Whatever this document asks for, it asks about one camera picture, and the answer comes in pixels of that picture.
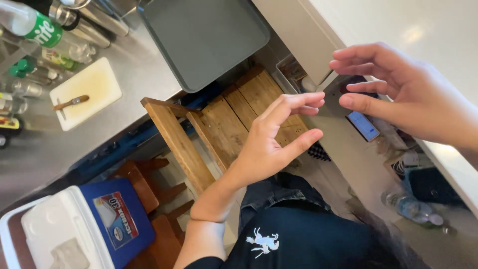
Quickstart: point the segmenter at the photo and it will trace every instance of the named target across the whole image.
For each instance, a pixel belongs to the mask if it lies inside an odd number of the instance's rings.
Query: person's right hand
[[[478,108],[432,65],[383,43],[354,45],[333,53],[330,68],[341,75],[374,76],[350,84],[352,92],[377,92],[394,102],[344,94],[348,109],[382,118],[417,138],[478,150]]]

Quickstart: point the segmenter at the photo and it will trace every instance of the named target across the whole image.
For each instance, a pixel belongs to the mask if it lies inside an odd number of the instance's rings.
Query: phone screen
[[[362,134],[367,142],[372,141],[375,137],[380,135],[380,132],[370,121],[360,112],[353,111],[347,115],[347,119],[355,126],[355,128]]]

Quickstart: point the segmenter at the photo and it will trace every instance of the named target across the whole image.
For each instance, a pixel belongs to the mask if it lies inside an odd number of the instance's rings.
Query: person's left hand
[[[282,148],[275,136],[281,124],[294,114],[315,115],[324,104],[323,92],[281,95],[252,122],[246,144],[227,173],[236,179],[237,187],[245,187],[275,175],[291,161],[322,138],[319,129],[303,133]]]

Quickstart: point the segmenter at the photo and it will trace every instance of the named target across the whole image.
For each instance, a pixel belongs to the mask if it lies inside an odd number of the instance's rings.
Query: water bottle
[[[398,214],[423,226],[441,226],[443,218],[426,203],[418,201],[406,193],[386,191],[381,196],[382,203]]]
[[[48,17],[23,3],[0,0],[0,23],[15,35],[53,48],[78,62],[89,63],[96,53],[88,42],[63,31]]]

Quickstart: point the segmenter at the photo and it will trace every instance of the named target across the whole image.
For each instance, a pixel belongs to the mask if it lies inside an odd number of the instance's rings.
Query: wooden handle
[[[63,103],[63,104],[58,104],[58,105],[53,107],[53,110],[57,111],[57,110],[63,109],[65,107],[71,106],[71,105],[73,105],[73,100],[70,100],[70,101],[68,101],[66,103]]]

